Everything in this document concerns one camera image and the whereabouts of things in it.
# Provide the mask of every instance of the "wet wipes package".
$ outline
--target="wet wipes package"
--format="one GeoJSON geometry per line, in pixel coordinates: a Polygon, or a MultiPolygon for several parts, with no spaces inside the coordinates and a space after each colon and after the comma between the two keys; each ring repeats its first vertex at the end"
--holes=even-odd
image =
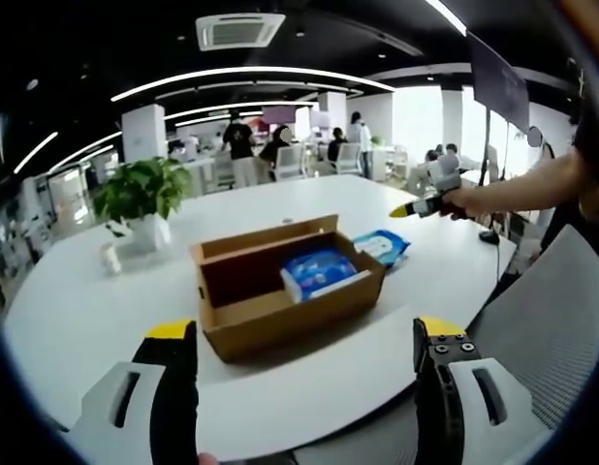
{"type": "Polygon", "coordinates": [[[409,247],[402,237],[386,230],[377,230],[354,239],[356,250],[364,251],[387,268],[393,266],[409,247]]]}
{"type": "Polygon", "coordinates": [[[288,262],[280,276],[294,303],[324,295],[363,278],[353,264],[335,249],[325,249],[288,262]]]}

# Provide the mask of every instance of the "box flap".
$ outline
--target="box flap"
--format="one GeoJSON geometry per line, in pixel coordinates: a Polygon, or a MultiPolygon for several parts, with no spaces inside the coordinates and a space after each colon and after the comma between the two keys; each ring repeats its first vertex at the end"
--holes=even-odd
{"type": "Polygon", "coordinates": [[[225,237],[222,239],[203,242],[190,248],[196,264],[202,264],[210,259],[233,254],[247,249],[258,249],[271,245],[296,240],[318,233],[336,231],[338,215],[323,216],[299,223],[281,225],[267,230],[249,232],[246,234],[225,237]]]}

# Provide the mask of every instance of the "white flower pot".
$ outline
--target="white flower pot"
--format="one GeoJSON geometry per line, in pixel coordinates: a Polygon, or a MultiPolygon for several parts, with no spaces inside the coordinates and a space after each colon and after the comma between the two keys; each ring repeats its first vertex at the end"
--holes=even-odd
{"type": "Polygon", "coordinates": [[[159,214],[146,215],[142,219],[130,220],[134,242],[144,251],[160,250],[171,243],[171,228],[159,214]]]}

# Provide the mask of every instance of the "white shirt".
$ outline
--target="white shirt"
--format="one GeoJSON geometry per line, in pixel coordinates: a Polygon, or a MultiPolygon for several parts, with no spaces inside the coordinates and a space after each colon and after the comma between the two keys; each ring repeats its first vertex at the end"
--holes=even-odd
{"type": "Polygon", "coordinates": [[[358,143],[360,145],[360,152],[369,152],[371,149],[370,130],[361,119],[349,126],[347,140],[349,143],[358,143]]]}

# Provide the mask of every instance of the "white round table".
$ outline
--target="white round table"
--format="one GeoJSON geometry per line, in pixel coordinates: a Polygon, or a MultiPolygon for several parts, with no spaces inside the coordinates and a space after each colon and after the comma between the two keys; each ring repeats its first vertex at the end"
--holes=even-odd
{"type": "Polygon", "coordinates": [[[351,238],[376,229],[397,233],[411,246],[386,276],[376,308],[353,327],[328,333],[331,340],[316,335],[316,349],[297,354],[288,348],[226,365],[198,335],[199,450],[227,461],[296,448],[407,388],[414,380],[413,318],[431,315],[468,326],[515,251],[505,239],[498,248],[481,242],[481,227],[471,221],[388,216],[411,200],[354,176],[189,200],[170,219],[172,257],[113,278],[104,275],[99,258],[110,235],[93,228],[55,244],[33,269],[5,322],[6,338],[41,408],[69,427],[82,397],[115,363],[131,360],[150,329],[198,318],[191,244],[333,213],[351,238]]]}

